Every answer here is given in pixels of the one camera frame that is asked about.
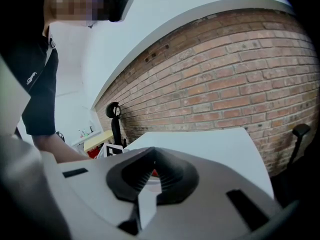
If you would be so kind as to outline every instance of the sleeve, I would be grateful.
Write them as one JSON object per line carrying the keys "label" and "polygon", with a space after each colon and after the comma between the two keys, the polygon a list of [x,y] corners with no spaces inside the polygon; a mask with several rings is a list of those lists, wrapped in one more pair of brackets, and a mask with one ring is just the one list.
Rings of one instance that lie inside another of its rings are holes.
{"label": "sleeve", "polygon": [[57,69],[58,53],[53,49],[44,70],[29,91],[31,99],[22,113],[26,133],[29,135],[52,135],[56,132]]}

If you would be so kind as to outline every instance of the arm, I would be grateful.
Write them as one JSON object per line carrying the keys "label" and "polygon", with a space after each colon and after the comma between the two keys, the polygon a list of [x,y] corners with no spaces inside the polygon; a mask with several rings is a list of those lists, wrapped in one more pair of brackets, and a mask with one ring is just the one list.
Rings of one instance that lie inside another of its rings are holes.
{"label": "arm", "polygon": [[84,156],[74,151],[56,134],[32,136],[32,139],[34,145],[39,150],[52,153],[57,163],[91,159],[88,156]]}

